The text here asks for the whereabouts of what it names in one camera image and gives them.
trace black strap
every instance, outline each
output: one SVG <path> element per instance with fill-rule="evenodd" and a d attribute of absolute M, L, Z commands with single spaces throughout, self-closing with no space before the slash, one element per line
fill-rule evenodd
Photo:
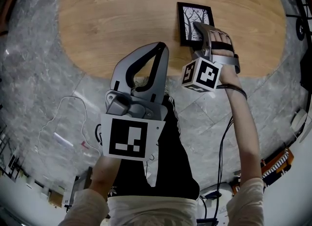
<path fill-rule="evenodd" d="M 233 46 L 222 41 L 212 41 L 211 49 L 224 49 L 224 50 L 232 51 L 234 53 Z"/>
<path fill-rule="evenodd" d="M 242 90 L 241 88 L 237 87 L 237 86 L 234 86 L 232 84 L 222 84 L 222 85 L 218 85 L 216 87 L 216 89 L 232 89 L 232 90 L 235 90 L 235 91 L 238 91 L 240 92 L 241 94 L 243 94 L 245 96 L 245 98 L 247 99 L 247 94 L 245 93 L 244 90 Z"/>

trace wire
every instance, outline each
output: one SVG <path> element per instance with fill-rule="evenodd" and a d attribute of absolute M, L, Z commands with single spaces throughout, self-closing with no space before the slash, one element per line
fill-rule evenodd
<path fill-rule="evenodd" d="M 146 172 L 145 172 L 145 177 L 147 177 L 147 168 L 148 168 L 148 165 L 147 165 L 147 161 L 146 161 Z"/>
<path fill-rule="evenodd" d="M 75 97 L 75 96 L 64 96 L 64 97 L 60 100 L 60 103 L 59 103 L 59 105 L 58 105 L 57 112 L 56 112 L 56 114 L 54 115 L 54 117 L 53 117 L 52 119 L 50 119 L 50 120 L 41 128 L 41 130 L 39 131 L 39 134 L 38 134 L 38 141 L 39 141 L 39 145 L 40 145 L 41 149 L 42 149 L 42 144 L 41 144 L 41 141 L 40 141 L 40 133 L 43 131 L 43 129 L 44 129 L 46 126 L 48 126 L 48 124 L 49 124 L 50 122 L 52 122 L 52 121 L 55 119 L 55 117 L 57 116 L 57 114 L 58 114 L 58 112 L 59 112 L 59 108 L 60 108 L 60 106 L 61 106 L 61 104 L 62 104 L 62 101 L 63 101 L 64 99 L 66 99 L 66 98 L 75 98 L 75 99 L 79 99 L 79 100 L 82 101 L 83 106 L 84 106 L 85 118 L 84 118 L 84 121 L 83 121 L 83 123 L 82 123 L 82 127 L 81 127 L 80 132 L 81 132 L 81 134 L 82 134 L 82 136 L 83 136 L 83 138 L 84 138 L 84 142 L 85 142 L 89 147 L 91 147 L 91 148 L 93 148 L 94 150 L 96 150 L 96 151 L 98 152 L 98 154 L 99 154 L 99 157 L 100 157 L 100 156 L 101 156 L 100 151 L 99 151 L 97 148 L 95 148 L 94 146 L 91 146 L 91 145 L 88 143 L 88 141 L 87 141 L 87 139 L 86 139 L 86 136 L 85 136 L 84 133 L 83 133 L 83 127 L 84 127 L 84 124 L 86 123 L 87 118 L 88 118 L 86 105 L 85 105 L 84 101 L 83 101 L 81 98 Z"/>
<path fill-rule="evenodd" d="M 222 166 L 223 166 L 223 141 L 225 138 L 226 133 L 228 132 L 229 128 L 231 127 L 231 125 L 233 124 L 233 116 L 231 117 L 228 126 L 226 127 L 226 130 L 222 136 L 221 139 L 221 143 L 220 143 L 220 148 L 219 148 L 219 167 L 218 167 L 218 182 L 216 185 L 216 191 L 217 193 L 219 193 L 220 190 L 220 184 L 221 184 L 221 180 L 222 180 Z M 215 207 L 215 214 L 214 214 L 214 220 L 216 219 L 216 215 L 218 213 L 218 209 L 219 209 L 219 196 L 216 199 L 216 207 Z"/>
<path fill-rule="evenodd" d="M 242 95 L 245 96 L 245 98 L 247 99 L 247 94 L 245 93 L 244 90 L 242 90 L 241 88 L 235 86 L 235 85 L 232 85 L 232 84 L 222 84 L 222 85 L 218 85 L 216 87 L 216 89 L 232 89 L 232 90 L 235 90 L 235 91 L 238 91 L 240 92 Z"/>
<path fill-rule="evenodd" d="M 206 219 L 206 218 L 207 218 L 207 206 L 206 206 L 206 204 L 205 204 L 205 201 L 204 201 L 203 197 L 202 197 L 202 196 L 199 196 L 199 198 L 203 201 L 203 204 L 204 204 L 204 206 L 205 206 L 205 219 Z"/>
<path fill-rule="evenodd" d="M 100 143 L 100 145 L 102 146 L 102 133 L 101 132 L 99 134 L 97 133 L 98 132 L 98 128 L 100 126 L 101 126 L 101 124 L 97 124 L 96 130 L 95 130 L 95 135 L 96 135 L 97 142 Z"/>

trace black picture frame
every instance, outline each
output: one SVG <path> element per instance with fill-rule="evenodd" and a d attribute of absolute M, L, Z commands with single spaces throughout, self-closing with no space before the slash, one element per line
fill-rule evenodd
<path fill-rule="evenodd" d="M 186 30 L 185 30 L 185 21 L 184 21 L 184 10 L 183 8 L 194 8 L 194 9 L 200 9 L 206 11 L 206 14 L 208 16 L 208 21 L 211 26 L 214 26 L 214 18 L 213 14 L 211 12 L 211 8 L 208 6 L 204 5 L 199 5 L 199 4 L 193 4 L 193 3 L 186 3 L 186 2 L 178 2 L 177 3 L 177 11 L 178 11 L 178 25 L 179 25 L 179 31 L 180 31 L 180 45 L 181 46 L 189 46 L 192 47 L 193 49 L 200 49 L 202 47 L 202 40 L 191 40 L 190 38 L 192 37 L 193 33 L 190 35 L 186 35 Z"/>

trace hand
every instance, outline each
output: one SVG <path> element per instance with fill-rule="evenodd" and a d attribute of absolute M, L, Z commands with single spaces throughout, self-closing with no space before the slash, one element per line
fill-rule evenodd
<path fill-rule="evenodd" d="M 219 32 L 209 32 L 211 41 L 221 41 L 224 43 L 232 44 L 231 40 L 225 34 L 221 34 Z M 225 56 L 225 57 L 233 57 L 234 53 L 225 49 L 213 49 L 212 53 L 214 55 Z M 235 67 L 232 65 L 224 64 L 221 69 L 220 81 L 222 84 L 233 84 L 236 86 L 241 86 L 238 76 L 235 72 Z"/>

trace white sleeve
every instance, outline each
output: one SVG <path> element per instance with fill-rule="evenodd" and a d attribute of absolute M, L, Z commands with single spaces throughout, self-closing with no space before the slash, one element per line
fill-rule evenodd
<path fill-rule="evenodd" d="M 252 178 L 228 202 L 228 226 L 263 226 L 263 181 Z"/>
<path fill-rule="evenodd" d="M 109 212 L 105 199 L 92 189 L 76 192 L 73 206 L 58 226 L 99 226 Z"/>

